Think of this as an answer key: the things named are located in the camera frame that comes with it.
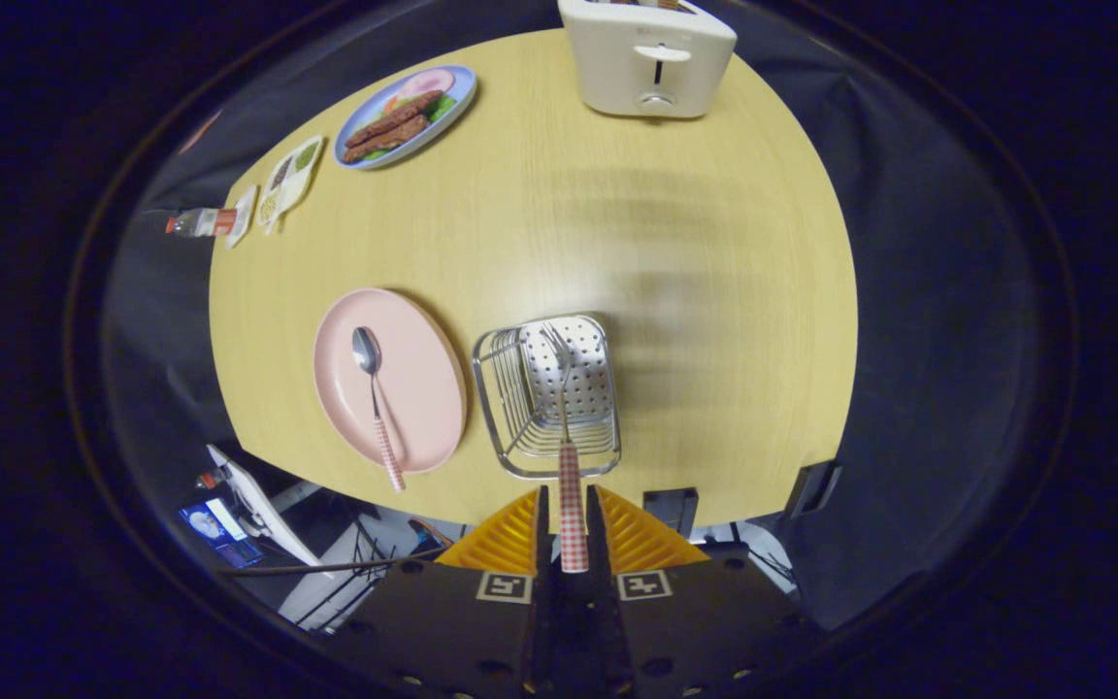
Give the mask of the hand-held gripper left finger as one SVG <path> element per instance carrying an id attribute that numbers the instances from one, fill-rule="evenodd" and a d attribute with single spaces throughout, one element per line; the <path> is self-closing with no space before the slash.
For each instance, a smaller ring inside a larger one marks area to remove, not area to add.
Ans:
<path id="1" fill-rule="evenodd" d="M 326 642 L 339 664 L 408 698 L 525 698 L 553 537 L 549 495 L 510 501 L 451 549 L 396 563 Z"/>

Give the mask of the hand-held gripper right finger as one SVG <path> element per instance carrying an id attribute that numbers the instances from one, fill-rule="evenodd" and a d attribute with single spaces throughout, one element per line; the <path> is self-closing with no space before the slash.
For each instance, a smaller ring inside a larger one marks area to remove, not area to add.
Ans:
<path id="1" fill-rule="evenodd" d="M 743 544 L 697 546 L 587 487 L 587 549 L 613 695 L 751 698 L 811 664 L 817 629 Z"/>

